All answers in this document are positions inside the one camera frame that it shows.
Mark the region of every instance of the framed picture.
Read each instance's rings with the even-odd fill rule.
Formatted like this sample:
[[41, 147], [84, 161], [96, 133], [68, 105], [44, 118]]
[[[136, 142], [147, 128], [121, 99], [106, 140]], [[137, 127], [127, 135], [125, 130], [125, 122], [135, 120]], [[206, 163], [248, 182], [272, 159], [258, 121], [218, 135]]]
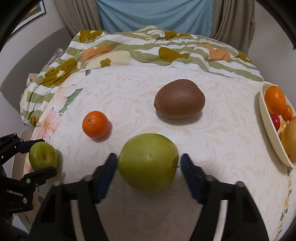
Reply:
[[17, 25], [15, 30], [13, 30], [12, 34], [16, 32], [18, 29], [26, 25], [28, 22], [32, 21], [33, 19], [37, 18], [38, 16], [46, 13], [45, 8], [44, 8], [44, 3], [43, 1], [40, 1], [33, 7], [27, 14], [26, 16], [21, 20], [21, 22]]

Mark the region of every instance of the kiwi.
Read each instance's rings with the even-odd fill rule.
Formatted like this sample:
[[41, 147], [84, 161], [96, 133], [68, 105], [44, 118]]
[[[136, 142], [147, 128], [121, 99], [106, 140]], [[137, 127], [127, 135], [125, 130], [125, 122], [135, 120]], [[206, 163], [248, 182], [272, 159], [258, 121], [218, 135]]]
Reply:
[[165, 117], [182, 119], [200, 112], [205, 95], [191, 80], [175, 80], [163, 86], [155, 96], [154, 107]]

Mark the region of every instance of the gray headboard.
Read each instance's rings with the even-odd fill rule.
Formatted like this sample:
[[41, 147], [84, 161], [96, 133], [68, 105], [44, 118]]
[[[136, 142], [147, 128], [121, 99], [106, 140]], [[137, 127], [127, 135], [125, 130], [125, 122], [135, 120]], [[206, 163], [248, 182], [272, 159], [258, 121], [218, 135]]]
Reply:
[[29, 73], [40, 73], [58, 47], [66, 49], [72, 40], [66, 28], [57, 30], [32, 48], [3, 80], [0, 91], [20, 111], [20, 96], [26, 88]]

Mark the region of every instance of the beige curtain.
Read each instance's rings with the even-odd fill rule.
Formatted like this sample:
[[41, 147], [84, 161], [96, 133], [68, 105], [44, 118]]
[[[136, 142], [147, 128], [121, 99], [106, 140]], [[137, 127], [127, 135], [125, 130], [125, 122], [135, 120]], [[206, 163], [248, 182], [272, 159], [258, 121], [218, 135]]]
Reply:
[[214, 0], [211, 38], [247, 54], [253, 38], [254, 0]]
[[102, 29], [95, 0], [54, 0], [54, 3], [72, 37], [84, 29]]

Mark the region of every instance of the light blue fabric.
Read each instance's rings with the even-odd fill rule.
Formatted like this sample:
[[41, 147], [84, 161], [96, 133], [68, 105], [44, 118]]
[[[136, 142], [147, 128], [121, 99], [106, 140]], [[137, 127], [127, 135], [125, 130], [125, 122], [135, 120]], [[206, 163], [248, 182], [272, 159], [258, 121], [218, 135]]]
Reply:
[[209, 37], [213, 0], [96, 0], [101, 26], [109, 33], [155, 25]]

